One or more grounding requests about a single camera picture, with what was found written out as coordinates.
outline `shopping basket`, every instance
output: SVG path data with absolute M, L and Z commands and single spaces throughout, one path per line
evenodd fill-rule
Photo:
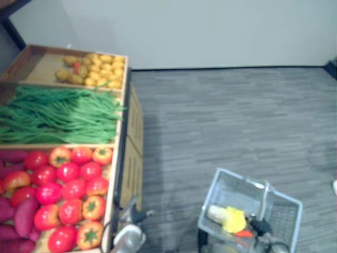
M 260 253 L 258 248 L 252 247 L 254 238 L 236 237 L 210 220 L 207 217 L 210 205 L 232 206 L 245 211 L 247 216 L 254 214 L 259 219 L 265 219 L 271 225 L 273 236 L 286 243 L 291 253 L 295 252 L 303 204 L 276 191 L 269 183 L 248 179 L 226 169 L 217 169 L 198 220 L 201 230 L 226 244 L 234 244 L 240 252 Z

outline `gray carpet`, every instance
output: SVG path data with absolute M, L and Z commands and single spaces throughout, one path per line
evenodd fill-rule
M 196 252 L 215 168 L 304 204 L 297 252 L 336 253 L 336 81 L 320 68 L 133 72 L 145 112 L 142 252 Z

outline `fake vegetable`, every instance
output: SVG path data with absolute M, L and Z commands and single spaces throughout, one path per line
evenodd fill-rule
M 77 230 L 75 227 L 65 226 L 56 229 L 48 240 L 48 249 L 52 253 L 72 251 L 76 244 Z
M 110 143 L 122 110 L 112 92 L 19 86 L 0 107 L 0 143 Z
M 28 237 L 33 228 L 33 220 L 38 209 L 38 203 L 34 197 L 25 199 L 16 208 L 14 213 L 14 227 L 21 237 Z
M 101 165 L 111 163 L 113 151 L 110 148 L 98 147 L 93 153 L 93 160 Z
M 103 226 L 97 221 L 91 221 L 78 230 L 77 245 L 80 249 L 91 249 L 97 247 L 102 240 Z

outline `sweet potato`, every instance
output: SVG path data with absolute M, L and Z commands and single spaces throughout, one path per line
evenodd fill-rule
M 5 162 L 23 162 L 28 152 L 25 150 L 0 150 L 0 158 Z
M 2 253 L 31 253 L 36 244 L 26 239 L 0 241 Z
M 33 226 L 32 231 L 29 233 L 28 238 L 31 241 L 37 241 L 40 238 L 41 231 Z
M 15 209 L 11 207 L 7 198 L 0 197 L 0 222 L 12 219 L 14 210 Z
M 4 179 L 9 173 L 19 170 L 25 170 L 25 166 L 23 163 L 2 167 L 0 168 L 0 179 Z
M 35 213 L 38 209 L 38 202 L 34 197 L 25 199 L 16 208 L 14 213 L 14 227 L 21 237 L 28 237 L 33 228 Z
M 21 239 L 14 226 L 12 225 L 0 225 L 0 241 Z

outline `red tomato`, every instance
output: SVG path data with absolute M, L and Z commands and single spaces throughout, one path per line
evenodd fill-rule
M 14 192 L 16 188 L 30 186 L 31 177 L 25 171 L 13 171 L 4 178 L 2 185 L 6 191 Z
M 58 219 L 58 206 L 48 205 L 38 209 L 34 216 L 34 226 L 38 230 L 48 230 L 61 225 Z
M 48 240 L 48 249 L 51 253 L 69 252 L 75 247 L 77 230 L 75 227 L 57 228 Z
M 36 192 L 36 199 L 42 205 L 50 205 L 59 202 L 62 199 L 62 185 L 50 182 L 39 187 Z
M 86 182 L 83 179 L 74 179 L 62 188 L 64 199 L 81 199 L 85 196 Z
M 96 162 L 86 163 L 81 167 L 81 177 L 89 181 L 93 178 L 100 177 L 102 174 L 102 166 Z
M 48 162 L 54 167 L 70 162 L 71 151 L 65 147 L 57 147 L 51 151 L 48 157 Z
M 93 152 L 88 147 L 77 147 L 72 151 L 72 161 L 82 165 L 91 161 Z
M 34 170 L 48 164 L 48 155 L 42 151 L 32 151 L 25 157 L 24 163 L 27 169 Z
M 109 182 L 105 178 L 94 178 L 90 180 L 86 186 L 86 194 L 104 195 L 107 193 Z
M 67 183 L 80 176 L 80 167 L 73 162 L 65 163 L 57 169 L 57 177 Z
M 58 211 L 61 222 L 73 225 L 83 220 L 82 206 L 83 202 L 81 199 L 71 199 L 64 202 Z
M 11 197 L 11 206 L 17 207 L 27 198 L 34 197 L 37 189 L 31 186 L 25 186 L 17 189 Z
M 93 160 L 101 165 L 108 165 L 111 163 L 113 151 L 105 147 L 98 147 L 93 153 Z
M 101 196 L 90 196 L 83 203 L 83 217 L 86 220 L 99 220 L 105 211 L 105 199 Z
M 98 221 L 90 221 L 80 227 L 77 233 L 77 245 L 80 249 L 92 249 L 100 245 L 103 226 Z
M 36 186 L 42 186 L 49 182 L 55 182 L 57 179 L 56 169 L 49 165 L 38 167 L 33 171 L 31 179 L 32 183 Z

